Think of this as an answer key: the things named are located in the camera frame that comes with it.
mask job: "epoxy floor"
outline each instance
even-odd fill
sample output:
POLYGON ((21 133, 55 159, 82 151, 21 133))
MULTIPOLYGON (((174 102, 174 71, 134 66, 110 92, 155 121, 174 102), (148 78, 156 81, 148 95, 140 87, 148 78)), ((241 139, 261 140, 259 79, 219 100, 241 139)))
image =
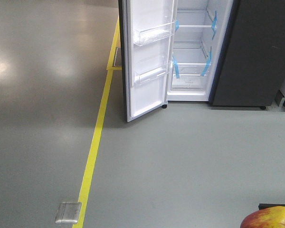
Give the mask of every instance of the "epoxy floor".
POLYGON ((0 0, 0 228, 55 228, 77 201, 117 2, 0 0))
POLYGON ((123 121, 115 72, 85 228, 238 228, 285 203, 285 108, 170 103, 123 121))

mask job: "refrigerator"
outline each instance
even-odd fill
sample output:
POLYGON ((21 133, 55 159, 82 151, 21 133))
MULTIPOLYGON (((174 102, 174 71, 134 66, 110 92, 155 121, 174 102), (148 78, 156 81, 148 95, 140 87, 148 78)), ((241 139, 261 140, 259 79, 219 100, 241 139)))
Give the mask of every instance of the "refrigerator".
POLYGON ((285 78, 285 0, 119 0, 119 14, 128 122, 168 101, 270 105, 285 78))

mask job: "yellow floor line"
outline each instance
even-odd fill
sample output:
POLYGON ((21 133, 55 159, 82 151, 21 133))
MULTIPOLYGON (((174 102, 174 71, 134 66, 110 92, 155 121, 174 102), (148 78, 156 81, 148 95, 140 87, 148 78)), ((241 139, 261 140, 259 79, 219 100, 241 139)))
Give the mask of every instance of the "yellow floor line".
POLYGON ((106 75, 106 80, 105 80, 105 85, 104 85, 105 87, 103 91, 103 96, 101 98, 101 103, 100 103, 100 107, 98 111, 98 116, 97 116, 96 126, 94 129, 91 148, 90 148, 89 156, 87 158, 85 173, 84 173, 84 177, 83 177, 82 184, 81 184, 81 190, 79 193, 78 201, 82 203, 80 215, 79 215, 79 221, 77 224, 73 225, 73 228, 83 228, 84 226, 84 221, 85 221, 85 216, 86 216, 85 212, 86 212, 86 207, 87 207, 87 203, 89 199, 89 193, 91 189, 92 178, 93 178, 96 158, 98 154, 101 134, 103 130, 103 125, 104 125, 104 120, 105 120, 104 117, 105 117, 105 112, 106 112, 106 107, 108 103, 111 82, 112 82, 112 77, 113 77, 113 72, 114 72, 114 69, 112 69, 112 67, 109 67, 109 66, 113 65, 114 54, 115 54, 116 45, 118 42, 118 36, 119 36, 119 20, 117 20, 116 27, 115 27, 115 33, 114 33, 114 38, 113 38, 113 42, 111 46, 108 67, 107 67, 108 72, 106 75))

